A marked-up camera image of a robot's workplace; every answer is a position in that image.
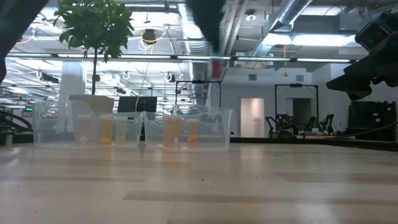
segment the plastic bin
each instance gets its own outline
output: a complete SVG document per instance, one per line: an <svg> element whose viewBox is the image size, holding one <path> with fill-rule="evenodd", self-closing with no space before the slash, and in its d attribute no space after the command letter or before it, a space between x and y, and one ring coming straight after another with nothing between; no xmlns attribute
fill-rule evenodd
<svg viewBox="0 0 398 224"><path fill-rule="evenodd" d="M139 143L141 113L95 113L82 101L40 102L34 110L39 145L133 147Z"/></svg>
<svg viewBox="0 0 398 224"><path fill-rule="evenodd" d="M145 112L147 145L174 149L227 149L231 109L176 106L173 115Z"/></svg>

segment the black camera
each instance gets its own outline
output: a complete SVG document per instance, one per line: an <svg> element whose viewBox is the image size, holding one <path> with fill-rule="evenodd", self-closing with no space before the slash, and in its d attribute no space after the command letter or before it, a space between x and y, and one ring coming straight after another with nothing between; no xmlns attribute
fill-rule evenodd
<svg viewBox="0 0 398 224"><path fill-rule="evenodd" d="M355 37L369 55L344 69L344 75L328 82L330 90L344 91L353 101L372 93L370 84L398 86L398 13L384 11Z"/></svg>

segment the doorway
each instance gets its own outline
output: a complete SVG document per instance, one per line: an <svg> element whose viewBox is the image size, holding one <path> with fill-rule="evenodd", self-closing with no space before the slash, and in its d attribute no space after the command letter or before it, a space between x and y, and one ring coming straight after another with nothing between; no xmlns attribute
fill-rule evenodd
<svg viewBox="0 0 398 224"><path fill-rule="evenodd" d="M264 99L241 98L241 137L264 138Z"/></svg>
<svg viewBox="0 0 398 224"><path fill-rule="evenodd" d="M300 122L297 125L298 130L304 131L305 125L311 117L311 99L293 98L293 117Z"/></svg>

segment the computer monitor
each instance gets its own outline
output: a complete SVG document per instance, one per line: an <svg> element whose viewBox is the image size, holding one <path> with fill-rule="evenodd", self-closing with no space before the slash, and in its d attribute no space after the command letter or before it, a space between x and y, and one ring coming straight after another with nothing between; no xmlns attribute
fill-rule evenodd
<svg viewBox="0 0 398 224"><path fill-rule="evenodd" d="M136 96L121 96L119 99L118 113L131 113L131 112L153 112L156 113L157 97L156 96L141 96L138 99L137 111Z"/></svg>

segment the tree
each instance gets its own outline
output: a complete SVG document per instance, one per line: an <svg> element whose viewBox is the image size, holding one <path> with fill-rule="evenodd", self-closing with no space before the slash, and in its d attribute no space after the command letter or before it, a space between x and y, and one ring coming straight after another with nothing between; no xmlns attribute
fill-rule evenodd
<svg viewBox="0 0 398 224"><path fill-rule="evenodd" d="M95 95L95 75L98 55L117 58L122 54L121 47L127 48L128 37L132 36L131 11L124 4L113 0L58 0L59 9L54 13L56 25L62 17L66 30L60 35L60 42L71 47L83 47L87 58L88 50L94 50L93 89Z"/></svg>

